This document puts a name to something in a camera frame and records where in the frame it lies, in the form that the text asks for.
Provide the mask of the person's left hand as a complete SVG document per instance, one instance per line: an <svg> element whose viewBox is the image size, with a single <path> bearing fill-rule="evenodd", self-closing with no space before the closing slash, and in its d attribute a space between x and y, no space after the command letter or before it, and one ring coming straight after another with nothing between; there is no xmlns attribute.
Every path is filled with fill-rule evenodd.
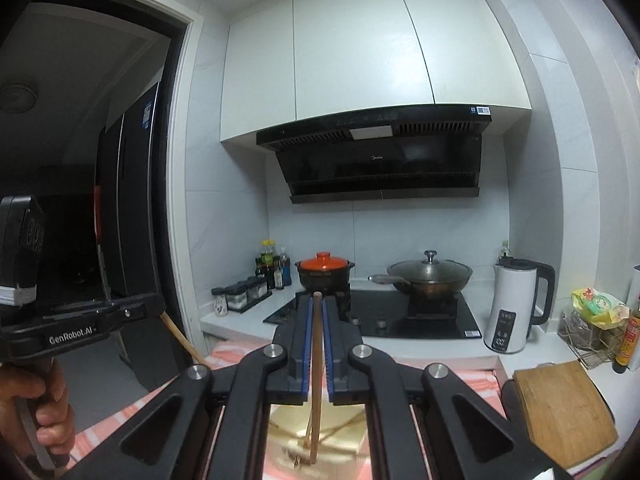
<svg viewBox="0 0 640 480"><path fill-rule="evenodd" d="M75 443L74 412L60 364L53 360L45 378L9 364L1 367L1 437L21 460L34 455L15 398L36 400L38 442L54 455L67 455Z"/></svg>

